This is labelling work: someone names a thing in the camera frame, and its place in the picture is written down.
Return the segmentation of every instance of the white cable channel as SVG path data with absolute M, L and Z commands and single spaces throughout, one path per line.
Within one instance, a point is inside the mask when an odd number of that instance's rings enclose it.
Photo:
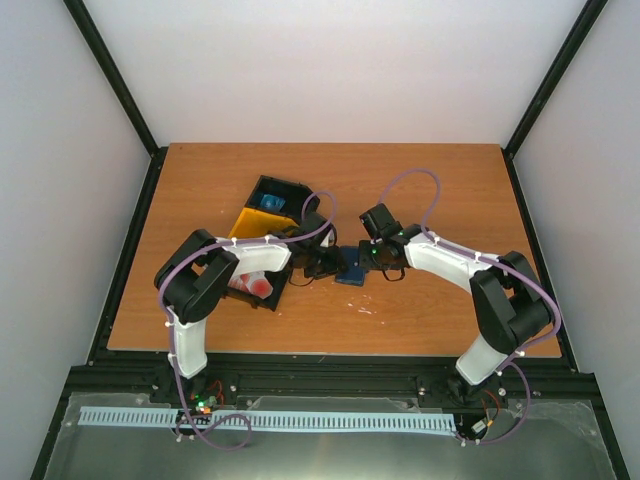
M 81 407 L 78 425 L 111 427 L 175 428 L 182 410 L 164 408 Z M 212 422 L 232 413 L 242 413 L 256 432 L 352 433 L 387 432 L 453 435 L 453 415 L 443 413 L 352 413 L 352 412 L 273 412 L 259 410 L 220 410 L 196 425 L 205 429 Z M 246 430 L 238 418 L 223 423 L 220 430 Z

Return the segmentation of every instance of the wooden tabletop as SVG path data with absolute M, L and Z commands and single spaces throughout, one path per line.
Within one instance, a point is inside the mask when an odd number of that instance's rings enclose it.
M 165 318 L 153 278 L 198 228 L 226 236 L 262 175 L 330 190 L 340 245 L 367 238 L 358 216 L 387 183 L 412 167 L 438 173 L 443 190 L 429 226 L 443 238 L 483 252 L 531 253 L 498 145 L 458 144 L 173 144 L 169 148 L 124 291 L 110 349 L 167 350 Z M 418 223 L 433 181 L 407 177 L 386 204 L 403 224 Z M 319 212 L 330 213 L 322 199 Z M 301 282 L 302 278 L 294 277 Z M 208 351 L 460 355 L 478 335 L 471 297 L 426 272 L 397 283 L 380 272 L 364 287 L 332 278 L 287 285 L 276 312 L 222 300 L 207 324 Z M 555 341 L 530 350 L 559 356 Z

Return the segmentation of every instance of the metal frame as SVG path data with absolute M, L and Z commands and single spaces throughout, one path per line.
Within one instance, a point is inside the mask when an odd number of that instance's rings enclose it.
M 177 404 L 176 394 L 172 391 L 173 382 L 170 381 L 171 367 L 165 353 L 107 349 L 111 327 L 151 206 L 167 147 L 159 148 L 156 144 L 83 1 L 64 0 L 64 3 L 149 152 L 150 163 L 91 346 L 88 363 L 85 366 L 73 367 L 69 373 L 32 479 L 40 479 L 45 475 L 71 393 L 148 393 L 156 401 Z M 505 168 L 514 190 L 538 274 L 542 285 L 552 296 L 554 293 L 551 280 L 520 187 L 514 158 L 606 3 L 607 0 L 586 2 L 513 136 L 503 149 Z M 589 400 L 596 412 L 616 475 L 620 479 L 629 478 L 595 377 L 577 372 L 564 325 L 558 334 L 558 340 L 562 358 L 525 358 L 519 361 L 532 390 L 539 392 L 542 398 Z M 453 368 L 454 358 L 269 354 L 209 354 L 208 358 L 206 371 L 215 372 L 218 378 L 225 380 L 225 399 L 232 403 L 237 401 L 237 395 L 242 396 L 243 400 L 263 395 L 371 396 L 418 398 L 421 406 L 440 407 L 457 415 L 479 411 L 478 408 L 461 407 L 446 402 L 443 404 L 441 399 L 429 395 L 418 395 L 420 385 L 430 379 L 441 377 Z M 524 395 L 519 377 L 512 372 L 505 371 L 500 379 L 496 378 L 494 381 L 503 386 L 512 398 L 522 398 Z M 236 386 L 235 391 L 232 392 L 228 388 L 230 385 Z M 236 403 L 238 408 L 242 408 L 241 402 Z

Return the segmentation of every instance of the blue object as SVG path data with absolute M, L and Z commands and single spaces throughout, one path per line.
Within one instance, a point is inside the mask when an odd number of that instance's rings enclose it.
M 276 197 L 275 195 L 264 194 L 260 199 L 260 208 L 264 208 L 265 210 L 279 212 L 283 206 L 284 198 Z
M 356 287 L 363 286 L 367 272 L 358 266 L 358 247 L 340 247 L 340 253 L 342 253 L 347 265 L 349 265 L 349 270 L 345 273 L 337 274 L 336 283 Z

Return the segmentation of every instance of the white wall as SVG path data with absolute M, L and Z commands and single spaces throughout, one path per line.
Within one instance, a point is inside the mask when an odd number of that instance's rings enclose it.
M 86 361 L 147 156 L 62 1 L 0 2 L 0 477 Z
M 87 0 L 163 144 L 504 144 L 583 4 Z
M 640 2 L 609 2 L 516 157 L 580 367 L 640 478 Z

